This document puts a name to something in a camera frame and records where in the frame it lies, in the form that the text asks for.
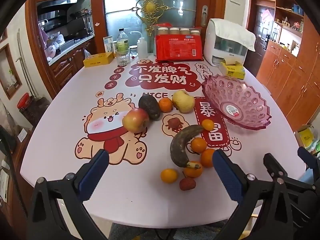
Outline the pink glass fruit bowl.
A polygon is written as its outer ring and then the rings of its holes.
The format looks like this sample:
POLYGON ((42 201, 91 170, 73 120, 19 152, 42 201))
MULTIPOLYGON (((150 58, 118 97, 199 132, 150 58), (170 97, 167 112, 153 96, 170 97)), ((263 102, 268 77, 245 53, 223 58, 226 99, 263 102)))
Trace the pink glass fruit bowl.
POLYGON ((216 74, 205 78, 202 92, 213 109, 231 124, 258 131, 271 123, 266 100, 244 81, 216 74))

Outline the small orange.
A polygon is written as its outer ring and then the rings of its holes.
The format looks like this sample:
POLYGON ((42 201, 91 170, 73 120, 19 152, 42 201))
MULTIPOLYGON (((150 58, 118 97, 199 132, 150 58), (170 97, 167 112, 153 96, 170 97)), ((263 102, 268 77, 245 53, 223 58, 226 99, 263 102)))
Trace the small orange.
POLYGON ((160 178, 164 183, 172 184, 178 179, 178 172, 175 169, 167 168, 161 172, 160 178))
POLYGON ((214 122, 210 119, 204 119, 201 123, 202 127, 207 131, 212 131, 214 129, 214 122))

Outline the red lychee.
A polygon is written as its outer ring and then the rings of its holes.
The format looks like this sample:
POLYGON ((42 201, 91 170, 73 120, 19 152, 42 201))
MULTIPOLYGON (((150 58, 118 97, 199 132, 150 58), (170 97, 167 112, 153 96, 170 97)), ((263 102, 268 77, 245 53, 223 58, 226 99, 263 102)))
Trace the red lychee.
POLYGON ((185 172, 183 172, 184 178, 180 181, 179 186, 182 191, 193 190, 196 187, 196 181, 194 178, 187 176, 185 172))

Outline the brown overripe banana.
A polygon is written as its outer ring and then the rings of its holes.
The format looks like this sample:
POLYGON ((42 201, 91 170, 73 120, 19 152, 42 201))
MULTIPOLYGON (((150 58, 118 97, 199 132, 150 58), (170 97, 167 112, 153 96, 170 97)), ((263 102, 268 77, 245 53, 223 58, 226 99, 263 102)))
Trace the brown overripe banana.
POLYGON ((203 131, 201 125, 190 125, 179 131, 170 144, 170 156, 173 163, 181 168, 200 169, 199 164, 192 163, 185 151, 186 144, 203 131))

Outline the yellow pear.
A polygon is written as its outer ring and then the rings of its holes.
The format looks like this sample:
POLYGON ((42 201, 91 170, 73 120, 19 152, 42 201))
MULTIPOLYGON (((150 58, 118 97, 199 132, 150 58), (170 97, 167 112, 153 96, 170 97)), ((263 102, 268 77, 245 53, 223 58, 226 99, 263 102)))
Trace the yellow pear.
POLYGON ((172 102, 181 113, 190 113, 195 106, 195 98, 183 90, 173 94, 172 102))

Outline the red apple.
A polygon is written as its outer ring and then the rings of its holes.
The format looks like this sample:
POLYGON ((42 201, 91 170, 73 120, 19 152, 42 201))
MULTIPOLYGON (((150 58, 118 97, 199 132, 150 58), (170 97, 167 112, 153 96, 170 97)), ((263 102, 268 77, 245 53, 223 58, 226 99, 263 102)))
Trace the red apple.
POLYGON ((148 113, 142 108, 134 108, 122 119, 124 128, 132 133, 144 132, 149 125, 150 119, 148 113))

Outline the dark avocado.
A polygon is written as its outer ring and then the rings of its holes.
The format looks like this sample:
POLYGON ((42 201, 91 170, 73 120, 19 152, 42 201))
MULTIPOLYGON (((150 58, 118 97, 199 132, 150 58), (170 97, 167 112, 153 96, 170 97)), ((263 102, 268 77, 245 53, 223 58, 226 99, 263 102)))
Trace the dark avocado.
POLYGON ((152 95, 143 93, 139 99, 138 106, 148 113, 151 120, 158 120, 160 118, 161 109, 158 101, 152 95))

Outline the printed pink tablecloth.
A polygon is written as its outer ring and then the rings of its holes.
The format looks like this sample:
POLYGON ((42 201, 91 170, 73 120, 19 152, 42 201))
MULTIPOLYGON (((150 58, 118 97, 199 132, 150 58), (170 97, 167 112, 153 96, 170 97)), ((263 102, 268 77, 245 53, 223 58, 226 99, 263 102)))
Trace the printed pink tablecloth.
POLYGON ((122 112, 136 106, 143 93, 160 99, 171 97, 176 90, 187 90, 197 100, 191 113, 171 111, 152 122, 144 135, 123 135, 123 144, 110 155, 110 165, 85 207, 96 217, 144 228, 179 228, 228 218, 236 202, 213 168, 203 171, 193 190, 182 191, 178 182, 161 181, 161 172, 174 168, 170 158, 174 131, 168 127, 169 119, 179 118, 184 125, 212 119, 214 130, 203 135, 208 146, 223 149, 245 173, 258 179, 270 180, 263 164, 266 153, 273 154, 292 178, 299 178, 305 165, 297 155, 298 144, 285 116, 251 73, 246 73, 245 82, 266 100, 270 124, 250 131, 219 120, 201 89, 204 74, 218 72, 207 62, 161 67, 153 56, 123 68, 116 62, 83 68, 58 93, 36 126, 21 166, 22 177, 31 185, 40 177, 61 179, 88 162, 104 145, 87 137, 98 103, 114 101, 112 114, 108 108, 98 111, 102 132, 111 135, 121 126, 122 112))

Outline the orange beside avocado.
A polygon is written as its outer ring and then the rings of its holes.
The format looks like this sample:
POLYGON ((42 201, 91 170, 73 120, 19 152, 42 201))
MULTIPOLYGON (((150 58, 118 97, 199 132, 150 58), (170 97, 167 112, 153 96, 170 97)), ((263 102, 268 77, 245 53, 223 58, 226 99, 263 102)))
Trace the orange beside avocado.
POLYGON ((158 104, 163 113, 169 113, 173 109, 173 103, 169 98, 162 98, 159 100, 158 104))

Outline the white countertop appliance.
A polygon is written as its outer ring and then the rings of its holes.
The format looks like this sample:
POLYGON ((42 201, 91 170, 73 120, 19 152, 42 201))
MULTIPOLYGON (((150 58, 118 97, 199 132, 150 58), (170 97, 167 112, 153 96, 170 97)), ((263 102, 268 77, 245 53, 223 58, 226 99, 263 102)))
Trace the white countertop appliance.
POLYGON ((203 49, 208 63, 214 67, 218 67, 221 61, 226 64, 235 64, 236 61, 243 64, 247 51, 248 49, 239 43, 216 36, 215 25, 209 20, 203 49))

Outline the red snack package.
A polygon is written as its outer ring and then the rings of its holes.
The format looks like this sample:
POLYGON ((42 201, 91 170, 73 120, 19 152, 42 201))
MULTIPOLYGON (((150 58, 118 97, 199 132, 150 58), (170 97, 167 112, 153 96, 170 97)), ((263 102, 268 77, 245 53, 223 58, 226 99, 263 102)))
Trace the red snack package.
POLYGON ((202 42, 199 35, 165 34, 157 35, 156 61, 203 60, 202 42))

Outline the clear glass cup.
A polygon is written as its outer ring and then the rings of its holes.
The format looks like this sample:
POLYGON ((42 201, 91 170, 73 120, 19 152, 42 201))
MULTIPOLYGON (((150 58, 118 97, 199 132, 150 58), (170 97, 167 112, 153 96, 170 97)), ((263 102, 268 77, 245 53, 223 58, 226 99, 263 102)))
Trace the clear glass cup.
POLYGON ((130 59, 130 50, 116 50, 116 59, 117 59, 117 64, 120 67, 125 67, 127 66, 131 59, 130 59))

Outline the white squeeze bottle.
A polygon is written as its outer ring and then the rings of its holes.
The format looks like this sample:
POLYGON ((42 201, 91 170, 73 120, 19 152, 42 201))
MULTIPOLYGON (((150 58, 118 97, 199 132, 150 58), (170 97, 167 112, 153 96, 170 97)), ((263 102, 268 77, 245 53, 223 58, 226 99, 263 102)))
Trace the white squeeze bottle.
POLYGON ((135 53, 131 53, 132 57, 138 57, 140 60, 146 59, 148 57, 148 43, 143 37, 142 33, 140 31, 130 31, 129 33, 138 33, 140 35, 139 39, 137 40, 137 44, 129 46, 132 51, 136 51, 135 53))

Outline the small glass jar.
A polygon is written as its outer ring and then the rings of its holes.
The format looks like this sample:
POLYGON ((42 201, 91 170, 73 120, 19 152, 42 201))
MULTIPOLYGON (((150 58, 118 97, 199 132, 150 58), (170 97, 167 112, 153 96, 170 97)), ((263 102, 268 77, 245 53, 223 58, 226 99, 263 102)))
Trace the small glass jar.
POLYGON ((130 49, 130 57, 131 59, 135 59, 138 57, 137 45, 129 46, 130 49))

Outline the clear plastic bottle green label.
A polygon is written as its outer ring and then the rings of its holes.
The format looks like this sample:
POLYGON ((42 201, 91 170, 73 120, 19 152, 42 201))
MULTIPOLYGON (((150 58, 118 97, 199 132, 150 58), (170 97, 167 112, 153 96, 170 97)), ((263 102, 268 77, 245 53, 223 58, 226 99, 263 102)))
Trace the clear plastic bottle green label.
POLYGON ((129 48, 129 38, 124 31, 124 28, 119 28, 119 35, 117 36, 117 50, 126 51, 129 48))

